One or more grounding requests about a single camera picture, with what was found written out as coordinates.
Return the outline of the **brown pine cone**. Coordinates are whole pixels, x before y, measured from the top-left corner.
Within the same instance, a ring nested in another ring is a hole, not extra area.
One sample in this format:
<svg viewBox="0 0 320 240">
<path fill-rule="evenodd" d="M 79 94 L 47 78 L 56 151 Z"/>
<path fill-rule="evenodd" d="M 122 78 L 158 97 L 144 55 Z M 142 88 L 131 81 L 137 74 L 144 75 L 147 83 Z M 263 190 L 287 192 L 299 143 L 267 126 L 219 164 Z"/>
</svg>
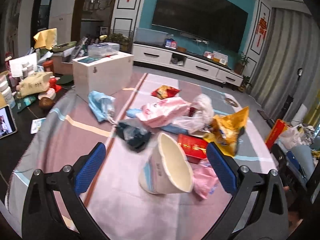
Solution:
<svg viewBox="0 0 320 240">
<path fill-rule="evenodd" d="M 44 111 L 51 110 L 54 105 L 55 105 L 55 101 L 48 97 L 43 97 L 39 100 L 39 107 Z"/>
</svg>

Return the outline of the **beige printed paper bag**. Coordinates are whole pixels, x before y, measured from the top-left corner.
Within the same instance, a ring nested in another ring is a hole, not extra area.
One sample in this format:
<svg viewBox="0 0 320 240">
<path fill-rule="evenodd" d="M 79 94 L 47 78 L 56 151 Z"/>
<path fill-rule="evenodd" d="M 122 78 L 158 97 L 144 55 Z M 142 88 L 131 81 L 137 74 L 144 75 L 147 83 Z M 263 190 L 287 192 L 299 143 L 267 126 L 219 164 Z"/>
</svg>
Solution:
<svg viewBox="0 0 320 240">
<path fill-rule="evenodd" d="M 17 85 L 18 96 L 24 98 L 29 95 L 46 92 L 50 87 L 49 80 L 52 76 L 52 72 L 36 72 L 31 74 Z"/>
</svg>

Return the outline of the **white paper cup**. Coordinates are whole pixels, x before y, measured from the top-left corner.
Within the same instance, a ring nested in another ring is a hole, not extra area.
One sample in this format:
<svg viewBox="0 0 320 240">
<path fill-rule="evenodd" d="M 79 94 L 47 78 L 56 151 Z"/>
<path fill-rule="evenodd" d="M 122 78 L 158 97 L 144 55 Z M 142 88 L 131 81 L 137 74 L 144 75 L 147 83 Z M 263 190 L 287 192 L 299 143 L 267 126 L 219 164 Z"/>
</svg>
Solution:
<svg viewBox="0 0 320 240">
<path fill-rule="evenodd" d="M 139 184 L 150 194 L 190 193 L 193 170 L 175 139 L 159 133 L 157 145 L 139 175 Z"/>
</svg>

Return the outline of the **white storage box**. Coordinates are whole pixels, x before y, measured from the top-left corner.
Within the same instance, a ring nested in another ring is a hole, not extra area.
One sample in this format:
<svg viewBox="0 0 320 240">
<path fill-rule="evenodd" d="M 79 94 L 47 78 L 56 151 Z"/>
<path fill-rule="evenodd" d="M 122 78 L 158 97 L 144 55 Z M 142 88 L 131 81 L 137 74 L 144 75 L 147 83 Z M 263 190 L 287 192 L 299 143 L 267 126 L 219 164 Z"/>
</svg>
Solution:
<svg viewBox="0 0 320 240">
<path fill-rule="evenodd" d="M 118 52 L 91 62 L 89 57 L 73 60 L 73 79 L 76 94 L 85 101 L 91 91 L 113 95 L 125 88 L 132 75 L 134 56 Z"/>
</svg>

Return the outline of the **large wall television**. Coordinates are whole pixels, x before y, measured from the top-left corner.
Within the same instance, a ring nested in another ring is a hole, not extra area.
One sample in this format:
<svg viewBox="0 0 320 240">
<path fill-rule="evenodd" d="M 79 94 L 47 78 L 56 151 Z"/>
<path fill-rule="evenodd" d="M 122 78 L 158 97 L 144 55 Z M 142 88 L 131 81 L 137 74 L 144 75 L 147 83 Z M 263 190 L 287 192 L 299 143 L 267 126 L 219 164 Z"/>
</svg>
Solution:
<svg viewBox="0 0 320 240">
<path fill-rule="evenodd" d="M 157 0 L 152 24 L 204 38 L 237 52 L 248 13 L 228 0 Z"/>
</svg>

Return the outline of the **yellow cloth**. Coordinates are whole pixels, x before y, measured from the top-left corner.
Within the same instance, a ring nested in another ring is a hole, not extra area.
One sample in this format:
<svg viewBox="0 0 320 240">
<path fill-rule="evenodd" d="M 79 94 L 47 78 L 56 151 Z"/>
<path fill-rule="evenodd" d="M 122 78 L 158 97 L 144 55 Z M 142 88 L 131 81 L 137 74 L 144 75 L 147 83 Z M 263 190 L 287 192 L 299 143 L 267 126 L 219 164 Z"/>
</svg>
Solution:
<svg viewBox="0 0 320 240">
<path fill-rule="evenodd" d="M 57 45 L 57 29 L 47 29 L 38 32 L 34 37 L 34 49 L 52 50 L 53 46 Z"/>
</svg>

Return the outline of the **clear plastic container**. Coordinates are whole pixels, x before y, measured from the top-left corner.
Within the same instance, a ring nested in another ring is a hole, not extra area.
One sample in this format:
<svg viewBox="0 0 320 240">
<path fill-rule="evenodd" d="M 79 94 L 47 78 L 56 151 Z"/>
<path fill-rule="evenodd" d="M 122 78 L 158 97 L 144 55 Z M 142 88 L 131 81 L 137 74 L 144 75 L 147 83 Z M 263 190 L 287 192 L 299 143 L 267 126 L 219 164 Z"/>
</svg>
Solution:
<svg viewBox="0 0 320 240">
<path fill-rule="evenodd" d="M 120 44 L 112 42 L 94 43 L 89 45 L 87 50 L 90 57 L 112 56 L 120 51 Z"/>
</svg>

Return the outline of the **yellow chip bag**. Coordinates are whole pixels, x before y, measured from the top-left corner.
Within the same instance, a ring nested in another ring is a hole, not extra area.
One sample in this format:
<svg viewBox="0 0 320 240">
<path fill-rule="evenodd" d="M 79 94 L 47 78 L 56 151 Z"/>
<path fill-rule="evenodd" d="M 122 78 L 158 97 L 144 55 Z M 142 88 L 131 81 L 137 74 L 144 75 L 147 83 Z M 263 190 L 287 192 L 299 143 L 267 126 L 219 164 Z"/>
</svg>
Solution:
<svg viewBox="0 0 320 240">
<path fill-rule="evenodd" d="M 239 140 L 245 132 L 248 116 L 248 106 L 230 115 L 215 115 L 210 123 L 210 133 L 204 140 L 215 143 L 224 155 L 234 157 L 239 149 Z"/>
</svg>

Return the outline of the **red toy figure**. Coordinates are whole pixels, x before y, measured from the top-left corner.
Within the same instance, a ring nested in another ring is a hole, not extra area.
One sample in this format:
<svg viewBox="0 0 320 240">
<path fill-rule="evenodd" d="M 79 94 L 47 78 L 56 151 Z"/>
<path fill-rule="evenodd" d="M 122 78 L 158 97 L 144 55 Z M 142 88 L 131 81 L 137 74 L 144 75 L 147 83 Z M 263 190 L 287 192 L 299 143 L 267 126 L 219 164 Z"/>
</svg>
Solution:
<svg viewBox="0 0 320 240">
<path fill-rule="evenodd" d="M 49 79 L 50 88 L 54 89 L 56 93 L 58 93 L 62 87 L 57 84 L 57 79 L 55 76 L 51 76 Z"/>
</svg>

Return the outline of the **pink plastic package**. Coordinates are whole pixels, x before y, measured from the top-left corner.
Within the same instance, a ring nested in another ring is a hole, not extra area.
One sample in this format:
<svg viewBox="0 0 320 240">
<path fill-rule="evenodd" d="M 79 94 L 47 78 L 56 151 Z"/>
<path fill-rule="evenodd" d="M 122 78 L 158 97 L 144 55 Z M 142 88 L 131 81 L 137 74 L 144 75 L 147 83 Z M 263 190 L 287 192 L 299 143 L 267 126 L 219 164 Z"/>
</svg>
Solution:
<svg viewBox="0 0 320 240">
<path fill-rule="evenodd" d="M 142 106 L 136 117 L 151 128 L 167 126 L 189 111 L 189 103 L 180 97 L 172 97 Z"/>
</svg>

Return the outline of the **white medicine bottle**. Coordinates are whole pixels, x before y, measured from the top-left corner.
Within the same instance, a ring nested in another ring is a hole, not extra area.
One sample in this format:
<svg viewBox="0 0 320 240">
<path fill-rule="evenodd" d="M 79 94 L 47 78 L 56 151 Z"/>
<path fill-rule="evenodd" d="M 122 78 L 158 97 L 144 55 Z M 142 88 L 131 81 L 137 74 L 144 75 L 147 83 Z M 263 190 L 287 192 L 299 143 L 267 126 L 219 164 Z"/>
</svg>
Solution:
<svg viewBox="0 0 320 240">
<path fill-rule="evenodd" d="M 4 100 L 10 106 L 10 108 L 14 108 L 16 105 L 15 99 L 12 95 L 11 88 L 9 87 L 9 84 L 7 81 L 1 82 L 0 91 L 1 91 L 1 94 L 3 95 Z"/>
</svg>

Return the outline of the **light blue crumpled mask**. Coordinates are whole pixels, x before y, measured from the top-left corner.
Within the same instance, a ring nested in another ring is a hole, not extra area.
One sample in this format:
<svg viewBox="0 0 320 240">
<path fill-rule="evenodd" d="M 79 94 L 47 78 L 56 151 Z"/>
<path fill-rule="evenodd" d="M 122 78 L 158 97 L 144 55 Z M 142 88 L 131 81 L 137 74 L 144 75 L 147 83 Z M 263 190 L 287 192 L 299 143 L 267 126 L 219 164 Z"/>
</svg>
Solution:
<svg viewBox="0 0 320 240">
<path fill-rule="evenodd" d="M 88 95 L 89 108 L 98 122 L 108 121 L 113 125 L 116 124 L 113 118 L 115 114 L 114 101 L 114 97 L 95 90 L 91 91 Z"/>
</svg>

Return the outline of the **striped pink grey tablecloth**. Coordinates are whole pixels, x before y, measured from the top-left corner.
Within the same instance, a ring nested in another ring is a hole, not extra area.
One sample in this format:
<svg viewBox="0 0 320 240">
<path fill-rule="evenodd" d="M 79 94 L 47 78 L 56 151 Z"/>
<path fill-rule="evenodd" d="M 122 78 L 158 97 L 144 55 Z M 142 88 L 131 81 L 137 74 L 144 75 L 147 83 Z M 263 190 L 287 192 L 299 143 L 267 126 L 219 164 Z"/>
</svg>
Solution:
<svg viewBox="0 0 320 240">
<path fill-rule="evenodd" d="M 147 103 L 159 101 L 151 92 L 160 85 L 181 90 L 180 96 L 192 102 L 199 94 L 212 100 L 215 114 L 229 115 L 247 106 L 248 102 L 236 100 L 219 87 L 204 83 L 176 80 L 154 74 L 135 73 L 120 95 L 114 95 L 116 119 L 126 119 L 126 110 L 140 108 Z M 246 133 L 236 162 L 248 166 L 254 172 L 268 173 L 276 169 L 264 138 L 248 119 Z M 44 172 L 59 171 L 72 165 L 85 155 L 97 142 L 107 148 L 106 159 L 87 193 L 80 195 L 90 214 L 111 239 L 201 239 L 216 222 L 231 199 L 221 184 L 213 187 L 213 193 L 201 200 L 195 193 L 153 195 L 144 191 L 138 182 L 143 166 L 148 161 L 157 136 L 140 153 L 129 150 L 123 140 L 115 135 L 110 123 L 99 124 L 88 104 L 70 90 L 49 112 L 39 132 L 28 146 L 25 154 L 13 170 L 5 195 L 5 207 L 22 227 L 22 211 L 25 195 L 35 169 Z"/>
</svg>

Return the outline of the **red cigarette box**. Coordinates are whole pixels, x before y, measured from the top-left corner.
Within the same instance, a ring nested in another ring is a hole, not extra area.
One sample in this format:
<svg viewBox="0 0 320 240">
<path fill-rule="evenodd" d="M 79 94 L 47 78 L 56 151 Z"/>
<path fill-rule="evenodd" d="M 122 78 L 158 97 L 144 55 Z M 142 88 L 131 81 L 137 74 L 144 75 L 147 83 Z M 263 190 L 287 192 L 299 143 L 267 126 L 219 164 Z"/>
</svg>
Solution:
<svg viewBox="0 0 320 240">
<path fill-rule="evenodd" d="M 207 157 L 206 149 L 208 142 L 205 140 L 189 135 L 179 134 L 177 142 L 184 150 L 190 163 L 198 164 L 202 159 Z"/>
</svg>

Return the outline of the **tablet with lit screen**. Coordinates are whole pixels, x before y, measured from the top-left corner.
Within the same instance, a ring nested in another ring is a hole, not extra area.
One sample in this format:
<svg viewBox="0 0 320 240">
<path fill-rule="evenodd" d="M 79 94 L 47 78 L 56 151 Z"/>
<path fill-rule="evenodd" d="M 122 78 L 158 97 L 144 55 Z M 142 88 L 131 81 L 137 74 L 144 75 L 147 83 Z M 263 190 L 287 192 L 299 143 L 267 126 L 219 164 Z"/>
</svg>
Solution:
<svg viewBox="0 0 320 240">
<path fill-rule="evenodd" d="M 0 138 L 7 137 L 17 132 L 17 126 L 9 105 L 0 109 Z"/>
</svg>

